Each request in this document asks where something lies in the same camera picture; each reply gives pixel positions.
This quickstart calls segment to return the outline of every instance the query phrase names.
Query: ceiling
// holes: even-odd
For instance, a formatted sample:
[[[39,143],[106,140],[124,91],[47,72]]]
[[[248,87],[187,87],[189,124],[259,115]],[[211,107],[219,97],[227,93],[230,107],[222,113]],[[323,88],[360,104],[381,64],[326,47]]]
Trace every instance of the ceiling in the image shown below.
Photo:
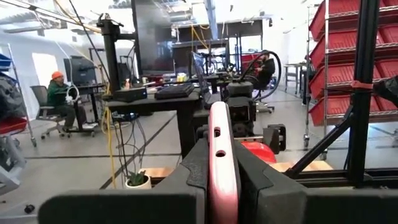
[[[63,15],[54,0],[21,0],[42,9]],[[57,0],[67,13],[74,16],[69,0]],[[209,12],[206,10],[209,2],[215,12],[215,22],[253,21],[264,17],[283,17],[288,21],[305,20],[307,4],[321,0],[148,0],[159,8],[169,25],[190,26],[191,24],[209,24]],[[134,31],[131,17],[131,0],[74,0],[73,1],[84,23],[95,26],[98,15],[103,12],[125,25],[124,30]],[[51,17],[40,16],[47,28],[65,28],[65,23]],[[40,29],[41,24],[33,11],[10,6],[0,0],[0,29],[31,30]]]

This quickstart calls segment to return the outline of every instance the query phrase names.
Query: concrete floor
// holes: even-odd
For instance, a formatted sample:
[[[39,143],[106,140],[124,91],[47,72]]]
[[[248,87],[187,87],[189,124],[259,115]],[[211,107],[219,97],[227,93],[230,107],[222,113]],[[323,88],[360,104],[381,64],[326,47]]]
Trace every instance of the concrete floor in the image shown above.
[[[289,88],[288,93],[277,90],[267,99],[275,106],[273,114],[259,114],[255,124],[257,133],[268,124],[285,124],[287,128],[287,150],[277,155],[279,162],[297,161],[306,152],[303,149],[303,134],[305,131],[305,107]],[[174,167],[178,156],[159,156],[158,154],[178,154],[180,152],[177,119],[174,111],[155,113],[139,120],[144,128],[147,140],[146,156],[142,167]],[[0,196],[0,212],[7,207],[28,201],[39,208],[40,204],[51,196],[73,189],[99,189],[111,177],[111,161],[108,157],[106,136],[98,132],[92,138],[82,134],[74,134],[72,138],[59,138],[58,133],[46,140],[40,140],[41,132],[52,124],[33,121],[34,136],[38,147],[34,149],[28,134],[16,136],[21,142],[21,148],[27,158],[27,168],[21,176],[21,186],[6,195]],[[366,167],[397,167],[398,147],[394,144],[393,132],[397,123],[369,125],[368,152]],[[128,138],[131,126],[123,128],[124,138]],[[310,145],[315,145],[323,137],[323,128],[310,126]],[[144,140],[138,128],[135,129],[136,146],[140,148]],[[113,132],[113,153],[117,140]],[[342,135],[329,148],[327,163],[335,169],[343,167],[348,147],[348,133]],[[126,154],[133,154],[133,148],[126,146]],[[120,167],[119,159],[114,158],[116,169]],[[120,177],[116,181],[121,188]]]

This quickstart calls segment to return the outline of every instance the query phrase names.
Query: orange beanie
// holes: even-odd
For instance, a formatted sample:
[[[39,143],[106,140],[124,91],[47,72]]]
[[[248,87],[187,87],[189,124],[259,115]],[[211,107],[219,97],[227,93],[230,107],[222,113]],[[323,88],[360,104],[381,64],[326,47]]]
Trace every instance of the orange beanie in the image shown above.
[[[51,75],[51,78],[54,80],[54,79],[62,77],[62,76],[63,76],[62,72],[56,71],[56,72],[53,72],[53,74]]]

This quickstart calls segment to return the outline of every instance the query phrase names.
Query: white pot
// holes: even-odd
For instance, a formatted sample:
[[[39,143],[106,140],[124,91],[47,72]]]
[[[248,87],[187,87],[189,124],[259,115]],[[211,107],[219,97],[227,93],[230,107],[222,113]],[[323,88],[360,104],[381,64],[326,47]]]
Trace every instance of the white pot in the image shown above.
[[[145,175],[145,176],[148,178],[147,182],[145,182],[145,183],[143,183],[141,185],[132,187],[132,186],[127,184],[129,182],[129,180],[126,180],[124,185],[126,186],[127,189],[132,189],[132,190],[134,190],[134,189],[151,189],[152,188],[152,183],[150,182],[150,177],[147,176],[147,175]]]

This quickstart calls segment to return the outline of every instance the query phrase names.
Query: keyboard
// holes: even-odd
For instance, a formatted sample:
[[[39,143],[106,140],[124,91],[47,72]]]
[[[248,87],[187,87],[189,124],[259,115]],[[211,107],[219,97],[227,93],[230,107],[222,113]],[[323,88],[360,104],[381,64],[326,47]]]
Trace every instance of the keyboard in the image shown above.
[[[156,100],[188,97],[195,87],[193,84],[173,85],[155,93]]]

